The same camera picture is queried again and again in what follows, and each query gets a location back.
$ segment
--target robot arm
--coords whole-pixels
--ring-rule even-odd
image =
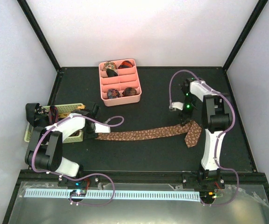
[[[95,138],[98,136],[97,133],[110,133],[110,127],[86,121],[84,117],[79,116],[85,115],[95,119],[97,111],[78,111],[71,113],[69,115],[71,118],[64,122],[59,121],[45,128],[34,128],[25,156],[25,162],[30,166],[32,165],[32,157],[39,139],[47,130],[55,126],[46,137],[47,140],[43,142],[44,144],[48,142],[48,145],[41,145],[39,147],[35,158],[35,167],[71,177],[82,176],[83,167],[81,165],[62,157],[62,143],[71,134],[81,129],[84,130],[86,138]]]
[[[171,103],[171,109],[181,110],[185,119],[191,118],[193,112],[193,96],[196,96],[203,103],[202,126],[206,132],[206,143],[200,165],[202,179],[210,177],[212,173],[219,170],[214,159],[217,136],[226,130],[232,122],[232,114],[227,103],[224,102],[224,100],[217,94],[206,89],[202,85],[204,83],[205,81],[203,80],[196,81],[194,78],[187,79],[182,86],[182,91],[185,95],[185,102]],[[218,163],[224,136],[225,134],[219,137],[217,145],[216,159]]]

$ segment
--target black frame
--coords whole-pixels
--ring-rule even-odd
[[[48,101],[48,105],[52,105],[55,102],[55,98],[59,89],[59,86],[61,84],[61,80],[62,80],[62,76],[63,76],[63,72],[62,72],[62,67],[59,65],[55,55],[53,54],[53,51],[51,49],[51,47],[49,46],[38,22],[36,21],[35,16],[33,15],[28,3],[26,0],[17,0],[19,5],[21,6],[24,14],[26,15],[28,21],[30,22],[34,32],[36,33],[39,41],[41,42],[43,48],[45,49],[48,57],[50,58],[55,70],[57,71],[57,75],[56,75],[56,79],[55,79],[55,83],[54,86],[52,88],[52,92]],[[252,27],[254,26],[257,18],[259,17],[260,13],[262,12],[262,10],[264,9],[265,5],[267,4],[268,0],[258,0],[258,3],[256,5],[256,7],[254,8],[252,14],[250,15],[244,29],[242,30],[237,42],[235,43],[231,53],[229,54],[224,66],[222,67],[223,71],[224,71],[224,75],[226,77],[227,80],[227,84],[228,87],[230,89],[230,94],[232,95],[233,98],[233,106],[236,108],[236,110],[238,111],[237,108],[237,104],[233,95],[233,91],[231,89],[230,86],[230,82],[228,79],[228,75],[227,75],[227,70],[229,69],[231,63],[233,62],[235,56],[237,55],[237,53],[239,52],[242,44],[244,43],[244,41],[246,40],[248,34],[250,33]],[[238,115],[238,119],[241,122],[241,117],[240,114],[237,113]],[[269,184],[266,178],[266,175],[264,173],[258,173],[257,172],[257,168],[255,165],[255,160],[253,158],[246,134],[245,134],[245,130],[244,127],[242,126],[243,129],[243,136],[246,140],[247,143],[247,148],[248,148],[248,153],[249,153],[249,158],[252,162],[252,167],[253,167],[253,172],[252,173],[243,173],[240,172],[239,173],[239,178],[240,178],[240,183],[241,184],[259,184],[259,185],[263,185],[266,195],[268,197],[268,201],[269,201]],[[85,174],[91,174],[91,173],[95,173],[96,171],[85,171]],[[114,182],[118,182],[118,183],[122,183],[122,182],[126,182],[126,183],[169,183],[169,184],[182,184],[183,183],[183,175],[185,174],[185,178],[187,178],[187,176],[189,175],[195,175],[193,172],[119,172],[119,171],[102,171],[102,173],[105,173],[107,175],[109,175]],[[222,178],[225,181],[225,184],[236,184],[236,177],[233,173],[221,173]],[[102,177],[99,177],[100,181],[102,182],[107,182],[107,179],[103,179]],[[45,173],[35,173],[32,170],[21,170],[19,176],[18,176],[18,180],[16,182],[12,197],[10,199],[10,203],[8,206],[8,209],[6,211],[5,217],[4,217],[4,221],[3,223],[8,223],[11,213],[12,213],[12,209],[14,207],[14,203],[18,194],[18,190],[20,188],[20,184],[21,182],[57,182],[58,181],[58,177],[55,175],[47,175]]]

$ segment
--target white wall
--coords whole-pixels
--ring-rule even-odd
[[[0,0],[0,223],[26,167],[25,104],[46,104],[55,74],[17,1]]]
[[[223,66],[257,0],[28,0],[61,66]]]
[[[269,181],[269,2],[228,74],[258,169]]]

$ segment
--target brown tie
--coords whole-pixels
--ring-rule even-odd
[[[187,133],[185,143],[188,148],[193,147],[198,143],[201,127],[192,120],[184,126],[175,125],[143,131],[100,133],[96,139],[110,141],[137,141],[170,137],[183,133]]]

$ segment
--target red wire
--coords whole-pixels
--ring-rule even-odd
[[[222,189],[219,187],[219,185],[218,185],[217,182],[214,182],[214,183],[215,183],[215,185],[218,187],[218,189],[222,190]]]
[[[84,179],[84,181],[87,181],[87,187],[86,187],[86,190],[88,190],[89,185],[90,185],[90,180],[89,180],[89,179]]]

